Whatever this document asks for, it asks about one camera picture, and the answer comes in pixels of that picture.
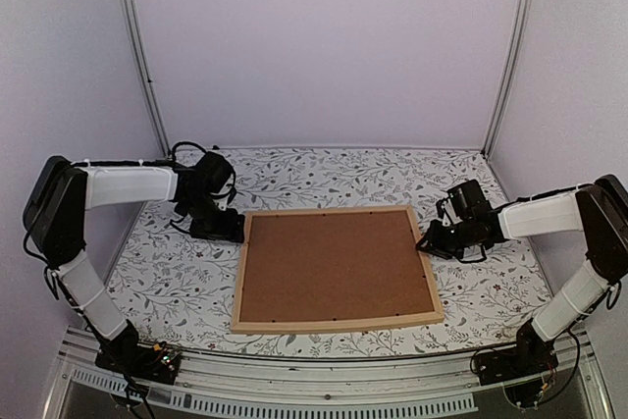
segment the lavender wall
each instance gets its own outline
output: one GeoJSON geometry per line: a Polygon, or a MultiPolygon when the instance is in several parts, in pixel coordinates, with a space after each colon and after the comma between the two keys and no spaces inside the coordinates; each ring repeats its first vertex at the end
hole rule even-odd
{"type": "Polygon", "coordinates": [[[516,0],[136,0],[169,136],[479,148],[516,0]]]}
{"type": "MultiPolygon", "coordinates": [[[[0,417],[31,419],[75,316],[22,254],[23,205],[45,159],[155,157],[119,0],[0,0],[0,417]]],[[[88,216],[101,273],[132,208],[88,216]]]]}
{"type": "MultiPolygon", "coordinates": [[[[616,174],[628,184],[628,0],[533,0],[494,161],[509,196],[616,174]]],[[[554,288],[582,263],[579,235],[536,239],[554,288]]],[[[587,322],[615,413],[628,418],[628,296],[587,322]]]]}

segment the vent grille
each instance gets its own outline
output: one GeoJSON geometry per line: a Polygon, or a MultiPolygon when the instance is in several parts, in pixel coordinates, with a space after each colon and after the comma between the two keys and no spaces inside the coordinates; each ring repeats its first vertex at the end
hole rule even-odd
{"type": "MultiPolygon", "coordinates": [[[[73,380],[117,395],[124,395],[127,386],[127,382],[111,374],[78,366],[75,367],[73,380]]],[[[447,417],[478,410],[471,393],[441,399],[365,406],[283,406],[180,392],[152,396],[149,396],[148,401],[158,406],[225,419],[413,419],[447,417]]]]}

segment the floral patterned tablecloth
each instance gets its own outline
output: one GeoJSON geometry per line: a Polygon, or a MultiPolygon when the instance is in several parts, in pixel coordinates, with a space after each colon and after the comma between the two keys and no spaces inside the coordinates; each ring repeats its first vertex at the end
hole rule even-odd
{"type": "MultiPolygon", "coordinates": [[[[411,204],[422,231],[445,190],[477,179],[494,205],[504,197],[475,151],[400,149],[233,149],[240,212],[411,204]]],[[[187,164],[200,157],[181,152],[187,164]]],[[[432,258],[445,322],[332,335],[230,333],[239,246],[192,239],[170,228],[172,203],[147,204],[108,289],[145,340],[196,349],[302,357],[416,355],[512,341],[550,293],[527,242],[462,265],[432,258]]]]}

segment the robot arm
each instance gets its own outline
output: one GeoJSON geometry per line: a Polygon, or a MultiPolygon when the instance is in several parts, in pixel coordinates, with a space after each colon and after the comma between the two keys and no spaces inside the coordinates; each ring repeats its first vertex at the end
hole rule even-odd
{"type": "Polygon", "coordinates": [[[556,190],[492,208],[477,181],[447,191],[437,203],[439,219],[430,224],[417,249],[463,263],[486,260],[486,249],[508,239],[584,232],[583,266],[533,319],[517,332],[512,351],[475,358],[483,384],[527,376],[557,366],[553,341],[590,314],[628,273],[628,193],[615,176],[556,190]],[[448,215],[451,206],[455,221],[448,215]],[[468,261],[465,250],[479,245],[482,258],[468,261]]]}
{"type": "Polygon", "coordinates": [[[173,201],[181,216],[191,216],[191,236],[243,241],[243,221],[221,209],[236,190],[231,165],[207,152],[193,167],[173,160],[71,163],[51,157],[39,176],[24,212],[26,241],[32,238],[53,282],[81,315],[101,344],[100,367],[162,383],[173,383],[178,352],[164,342],[138,344],[135,327],[123,316],[96,274],[83,238],[84,211],[102,205],[173,201]]]}

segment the cork board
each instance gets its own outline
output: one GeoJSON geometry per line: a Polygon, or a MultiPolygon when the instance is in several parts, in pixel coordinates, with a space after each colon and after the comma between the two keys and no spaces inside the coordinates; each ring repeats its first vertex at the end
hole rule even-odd
{"type": "Polygon", "coordinates": [[[444,319],[410,206],[246,214],[232,331],[360,332],[444,319]]]}

